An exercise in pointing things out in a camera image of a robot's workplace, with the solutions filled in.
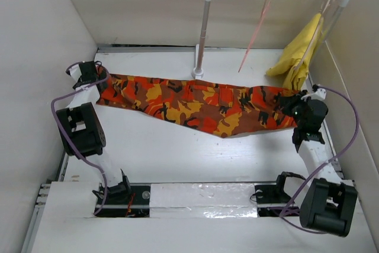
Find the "orange camouflage trousers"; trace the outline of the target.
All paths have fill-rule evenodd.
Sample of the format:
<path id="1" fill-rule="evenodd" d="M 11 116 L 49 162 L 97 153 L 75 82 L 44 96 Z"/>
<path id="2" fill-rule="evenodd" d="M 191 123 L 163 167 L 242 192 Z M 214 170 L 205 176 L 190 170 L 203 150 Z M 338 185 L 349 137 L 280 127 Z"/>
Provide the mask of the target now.
<path id="1" fill-rule="evenodd" d="M 176 80 L 112 73 L 99 105 L 140 111 L 180 126 L 227 138 L 295 127 L 280 101 L 298 91 L 240 87 L 202 80 Z"/>

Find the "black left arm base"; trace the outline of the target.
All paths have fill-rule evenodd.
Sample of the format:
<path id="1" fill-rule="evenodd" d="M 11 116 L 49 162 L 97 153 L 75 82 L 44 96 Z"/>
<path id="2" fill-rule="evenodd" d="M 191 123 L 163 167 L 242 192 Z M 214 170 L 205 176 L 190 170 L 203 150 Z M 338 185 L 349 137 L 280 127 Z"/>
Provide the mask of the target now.
<path id="1" fill-rule="evenodd" d="M 150 216 L 150 184 L 132 184 L 128 194 L 109 194 L 96 217 L 141 218 Z"/>

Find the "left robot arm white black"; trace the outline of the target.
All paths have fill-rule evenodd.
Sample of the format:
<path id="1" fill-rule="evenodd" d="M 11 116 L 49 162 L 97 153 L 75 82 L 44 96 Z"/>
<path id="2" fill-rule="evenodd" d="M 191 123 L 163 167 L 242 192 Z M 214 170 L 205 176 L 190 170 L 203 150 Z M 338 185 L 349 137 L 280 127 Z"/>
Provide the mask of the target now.
<path id="1" fill-rule="evenodd" d="M 68 155 L 98 171 L 104 182 L 99 190 L 94 191 L 98 197 L 126 203 L 132 195 L 130 182 L 123 171 L 118 173 L 115 170 L 104 151 L 105 133 L 95 111 L 95 103 L 105 91 L 110 74 L 100 61 L 74 63 L 66 73 L 76 81 L 73 92 L 51 103 L 63 147 Z"/>

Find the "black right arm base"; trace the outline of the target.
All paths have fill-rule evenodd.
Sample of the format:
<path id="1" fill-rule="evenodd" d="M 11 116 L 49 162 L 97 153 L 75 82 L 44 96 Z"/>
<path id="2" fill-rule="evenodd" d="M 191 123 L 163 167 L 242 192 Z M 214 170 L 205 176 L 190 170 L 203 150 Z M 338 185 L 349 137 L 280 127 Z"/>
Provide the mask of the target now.
<path id="1" fill-rule="evenodd" d="M 254 183 L 254 193 L 250 201 L 256 203 L 258 217 L 278 217 L 291 196 L 284 190 L 286 180 L 305 180 L 302 175 L 282 172 L 275 181 Z"/>

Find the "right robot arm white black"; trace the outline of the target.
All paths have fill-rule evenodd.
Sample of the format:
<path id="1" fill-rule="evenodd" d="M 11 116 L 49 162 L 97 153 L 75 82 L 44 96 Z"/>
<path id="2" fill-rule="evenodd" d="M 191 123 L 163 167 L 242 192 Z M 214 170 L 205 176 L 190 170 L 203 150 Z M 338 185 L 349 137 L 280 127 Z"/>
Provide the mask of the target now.
<path id="1" fill-rule="evenodd" d="M 352 143 L 331 158 L 326 156 L 326 142 L 320 131 L 328 114 L 325 103 L 328 88 L 314 86 L 312 92 L 301 91 L 292 97 L 282 97 L 282 112 L 291 117 L 296 127 L 292 142 L 309 173 L 295 191 L 292 183 L 281 182 L 274 187 L 275 198 L 289 202 L 280 212 L 280 218 L 290 214 L 290 207 L 300 208 L 301 230 L 314 234 L 346 237 L 351 228 L 358 192 L 343 182 L 332 162 L 339 159 Z"/>

